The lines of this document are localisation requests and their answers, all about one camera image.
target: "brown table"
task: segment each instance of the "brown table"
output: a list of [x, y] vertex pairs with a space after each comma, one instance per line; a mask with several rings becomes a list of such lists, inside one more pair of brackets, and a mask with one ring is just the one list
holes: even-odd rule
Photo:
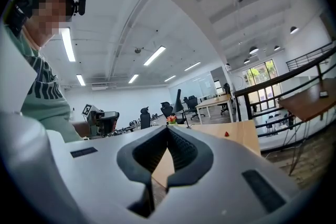
[[[328, 97], [320, 98], [321, 91], [327, 91]], [[279, 100], [278, 103], [300, 120], [310, 121], [336, 105], [336, 79], [324, 79], [302, 92]]]
[[[257, 130], [253, 120], [221, 124], [194, 124], [191, 129], [235, 141], [261, 156]], [[225, 132], [228, 132], [229, 137], [224, 136]], [[174, 172], [172, 156], [169, 150], [166, 150], [152, 177], [166, 187], [167, 177]]]
[[211, 115], [209, 112], [209, 106], [225, 104], [225, 103], [227, 104], [227, 107], [229, 109], [230, 120], [231, 122], [233, 122], [230, 94], [221, 95], [220, 97], [217, 97], [217, 98], [211, 98], [211, 99], [205, 100], [202, 103], [198, 104], [196, 108], [197, 108], [197, 113], [199, 114], [199, 120], [200, 120], [199, 122], [203, 124], [202, 117], [200, 116], [200, 113], [199, 113], [200, 109], [206, 108], [208, 111], [208, 116], [209, 118], [211, 118]]

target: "green object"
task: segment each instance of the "green object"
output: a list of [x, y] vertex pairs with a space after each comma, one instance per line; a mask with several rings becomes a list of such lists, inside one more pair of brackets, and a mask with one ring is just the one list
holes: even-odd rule
[[22, 114], [38, 120], [47, 130], [59, 132], [65, 142], [81, 140], [69, 122], [70, 106], [60, 91], [58, 78], [50, 65], [38, 51], [31, 49], [22, 33], [15, 37], [8, 27], [6, 29], [16, 48], [37, 73], [23, 103]]

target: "table lamp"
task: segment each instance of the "table lamp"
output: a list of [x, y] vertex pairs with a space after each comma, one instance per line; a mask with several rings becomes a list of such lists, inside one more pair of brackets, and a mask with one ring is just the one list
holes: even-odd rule
[[182, 110], [182, 111], [183, 111], [183, 114], [184, 114], [184, 117], [185, 117], [185, 120], [186, 120], [186, 122], [187, 122], [187, 128], [190, 129], [189, 124], [188, 124], [187, 117], [186, 117], [185, 112], [184, 112], [184, 107], [183, 107], [183, 105], [182, 105], [182, 103], [181, 103], [181, 99], [180, 99], [180, 97], [181, 97], [181, 89], [178, 89], [178, 91], [177, 91], [177, 96], [176, 96], [176, 101], [175, 101], [175, 106], [174, 106], [174, 108], [173, 108], [172, 113], [177, 113], [178, 111], [181, 111], [181, 110]]

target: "black metal railing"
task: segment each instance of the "black metal railing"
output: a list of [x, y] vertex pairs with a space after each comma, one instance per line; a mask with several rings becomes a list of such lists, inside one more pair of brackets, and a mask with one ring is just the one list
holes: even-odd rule
[[[325, 48], [327, 46], [330, 46], [332, 44], [329, 43], [321, 48]], [[262, 115], [266, 115], [266, 114], [269, 114], [269, 113], [273, 113], [273, 112], [276, 112], [276, 111], [279, 111], [279, 110], [282, 110], [284, 109], [283, 107], [278, 107], [278, 108], [274, 108], [274, 109], [271, 109], [271, 110], [268, 110], [266, 112], [260, 112], [260, 113], [255, 113], [253, 114], [252, 113], [252, 109], [251, 107], [254, 106], [254, 105], [258, 105], [258, 104], [262, 104], [264, 102], [268, 102], [268, 101], [271, 101], [271, 100], [275, 100], [275, 99], [278, 99], [278, 98], [281, 98], [282, 96], [284, 95], [287, 95], [291, 92], [294, 92], [308, 84], [310, 84], [311, 82], [315, 81], [315, 80], [319, 80], [319, 81], [322, 81], [322, 77], [324, 74], [326, 74], [327, 72], [329, 72], [331, 69], [333, 69], [335, 66], [336, 66], [336, 63], [333, 64], [332, 66], [330, 66], [326, 71], [324, 72], [321, 72], [321, 68], [320, 68], [320, 63], [324, 62], [326, 59], [328, 59], [330, 56], [332, 56], [334, 53], [336, 53], [336, 47], [331, 47], [329, 48], [327, 51], [325, 51], [321, 56], [319, 57], [316, 57], [314, 58], [313, 60], [311, 61], [308, 61], [305, 65], [302, 65], [292, 71], [289, 71], [288, 73], [285, 73], [283, 75], [280, 75], [276, 78], [273, 78], [273, 79], [270, 79], [270, 80], [267, 80], [265, 82], [262, 82], [262, 83], [259, 83], [259, 84], [256, 84], [256, 85], [253, 85], [251, 87], [248, 87], [248, 88], [245, 88], [245, 89], [242, 89], [242, 90], [239, 90], [239, 91], [236, 91], [235, 92], [235, 97], [236, 97], [236, 103], [237, 103], [237, 113], [238, 113], [238, 120], [241, 121], [242, 120], [242, 117], [241, 117], [241, 113], [240, 113], [240, 107], [239, 107], [239, 101], [238, 101], [238, 97], [244, 97], [244, 100], [245, 100], [245, 104], [246, 104], [246, 109], [247, 109], [247, 116], [248, 116], [248, 119], [249, 120], [252, 120], [253, 118], [256, 118], [256, 117], [259, 117], [259, 116], [262, 116]], [[301, 84], [300, 86], [297, 86], [289, 91], [286, 91], [286, 92], [283, 92], [279, 95], [276, 95], [276, 96], [273, 96], [273, 97], [269, 97], [265, 100], [262, 100], [260, 102], [256, 102], [256, 103], [251, 103], [250, 102], [250, 99], [249, 99], [249, 93], [252, 93], [252, 92], [256, 92], [260, 89], [265, 89], [269, 86], [273, 86], [273, 85], [276, 85], [280, 82], [283, 82], [285, 80], [288, 80], [288, 79], [291, 79], [295, 76], [297, 76], [298, 74], [300, 73], [303, 73], [305, 71], [307, 71], [308, 69], [312, 68], [316, 66], [317, 68], [317, 71], [318, 71], [318, 76]], [[280, 118], [276, 121], [273, 121], [271, 123], [266, 123], [266, 124], [260, 124], [260, 125], [256, 125], [256, 128], [261, 128], [261, 127], [264, 127], [266, 125], [269, 125], [269, 124], [275, 124], [275, 123], [279, 123], [279, 122], [283, 122], [285, 120], [288, 120], [290, 119], [291, 117], [293, 117], [294, 115], [289, 115], [288, 117], [285, 117], [285, 118]], [[297, 126], [297, 125], [300, 125], [302, 122], [298, 122], [298, 123], [295, 123], [294, 125], [289, 125], [288, 127], [286, 128], [283, 128], [281, 129], [281, 131], [285, 131], [285, 130], [288, 130], [288, 129], [292, 129], [293, 127]], [[272, 131], [272, 132], [268, 132], [268, 133], [264, 133], [264, 134], [258, 134], [258, 137], [263, 137], [263, 136], [268, 136], [268, 135], [273, 135], [273, 134], [276, 134], [277, 132], [279, 131]]]
[[[311, 62], [312, 60], [315, 60], [317, 58], [319, 58], [320, 56], [322, 56], [323, 54], [325, 54], [327, 51], [332, 49], [332, 44], [333, 42], [330, 42], [316, 50], [313, 50], [305, 55], [302, 55], [298, 58], [295, 58], [293, 60], [290, 60], [288, 62], [286, 62], [288, 70], [292, 71], [295, 70], [299, 67], [304, 66], [305, 64]], [[328, 63], [328, 59], [325, 59], [324, 61], [320, 62], [321, 63]]]

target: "balcony railing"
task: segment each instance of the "balcony railing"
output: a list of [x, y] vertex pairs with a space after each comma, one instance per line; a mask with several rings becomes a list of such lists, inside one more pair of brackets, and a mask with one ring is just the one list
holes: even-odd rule
[[[322, 56], [323, 54], [325, 54], [327, 51], [329, 51], [330, 49], [332, 49], [332, 43], [328, 43], [324, 46], [322, 46], [321, 48], [318, 48], [316, 50], [313, 50], [305, 55], [302, 55], [298, 58], [295, 58], [293, 60], [290, 60], [288, 62], [286, 62], [288, 70], [292, 71], [294, 69], [297, 69], [299, 67], [302, 67], [304, 65], [306, 65], [307, 63], [311, 62], [312, 60], [315, 60], [317, 58], [319, 58], [320, 56]], [[328, 60], [325, 59], [324, 61], [320, 62], [320, 63], [328, 63]]]
[[[307, 61], [307, 63], [305, 65], [299, 66], [298, 68], [295, 68], [294, 70], [289, 71], [288, 73], [283, 74], [281, 76], [278, 76], [276, 78], [273, 78], [273, 79], [267, 80], [265, 82], [256, 84], [254, 86], [251, 86], [251, 87], [248, 87], [248, 88], [236, 91], [235, 92], [235, 97], [236, 97], [236, 102], [237, 102], [238, 120], [239, 121], [242, 120], [241, 113], [240, 113], [239, 102], [238, 102], [238, 97], [244, 97], [244, 100], [245, 100], [245, 103], [246, 103], [246, 109], [247, 109], [248, 119], [252, 120], [253, 118], [256, 118], [256, 117], [259, 117], [259, 116], [262, 116], [262, 115], [266, 115], [266, 114], [273, 113], [273, 112], [276, 112], [276, 111], [284, 109], [283, 107], [278, 107], [278, 108], [275, 108], [275, 109], [268, 110], [266, 112], [260, 112], [260, 113], [257, 113], [257, 114], [252, 114], [252, 110], [251, 110], [252, 106], [258, 105], [258, 104], [262, 104], [264, 102], [269, 102], [271, 100], [275, 100], [275, 99], [278, 99], [278, 98], [281, 98], [282, 96], [287, 95], [287, 94], [289, 94], [291, 92], [294, 92], [294, 91], [296, 91], [296, 90], [298, 90], [298, 89], [300, 89], [300, 88], [302, 88], [302, 87], [310, 84], [311, 82], [313, 82], [313, 81], [315, 81], [317, 79], [320, 80], [320, 81], [322, 81], [323, 75], [326, 74], [327, 72], [329, 72], [331, 69], [333, 69], [336, 66], [336, 63], [335, 63], [332, 66], [330, 66], [327, 70], [325, 70], [324, 72], [321, 72], [320, 63], [325, 62], [326, 59], [328, 59], [329, 57], [331, 57], [336, 52], [336, 47], [332, 47], [332, 42], [329, 43], [329, 44], [327, 44], [327, 45], [325, 45], [325, 46], [323, 46], [323, 47], [321, 47], [320, 49], [327, 48], [328, 46], [330, 48], [328, 48], [328, 50], [325, 51], [321, 56], [319, 56], [317, 58], [314, 58], [314, 59], [312, 59], [310, 61]], [[265, 88], [267, 88], [269, 86], [273, 86], [273, 85], [276, 85], [276, 84], [278, 84], [280, 82], [283, 82], [285, 80], [291, 79], [291, 78], [297, 76], [300, 73], [305, 72], [306, 70], [308, 70], [308, 69], [310, 69], [312, 67], [316, 67], [317, 68], [317, 72], [318, 72], [318, 76], [317, 77], [315, 77], [315, 78], [313, 78], [313, 79], [311, 79], [311, 80], [309, 80], [309, 81], [301, 84], [300, 86], [297, 86], [297, 87], [295, 87], [295, 88], [293, 88], [293, 89], [291, 89], [289, 91], [283, 92], [283, 93], [281, 93], [279, 95], [267, 98], [267, 99], [262, 100], [260, 102], [255, 102], [255, 103], [251, 103], [250, 102], [249, 95], [248, 95], [249, 93], [256, 92], [258, 90], [265, 89]], [[286, 121], [287, 119], [290, 119], [293, 116], [294, 115], [289, 115], [288, 117], [281, 118], [281, 119], [276, 120], [276, 121], [272, 121], [272, 124]], [[283, 128], [282, 131], [291, 129], [291, 128], [295, 127], [295, 126], [300, 125], [301, 123], [303, 123], [303, 122], [298, 122], [298, 123], [295, 123], [295, 124], [291, 124], [288, 127]], [[256, 125], [256, 128], [261, 128], [261, 127], [264, 127], [264, 126], [267, 126], [267, 125], [269, 125], [269, 123]], [[272, 131], [272, 132], [268, 132], [268, 133], [264, 133], [264, 134], [258, 134], [258, 137], [264, 137], [264, 136], [268, 136], [268, 135], [273, 135], [273, 134], [276, 134], [278, 132], [279, 131]]]

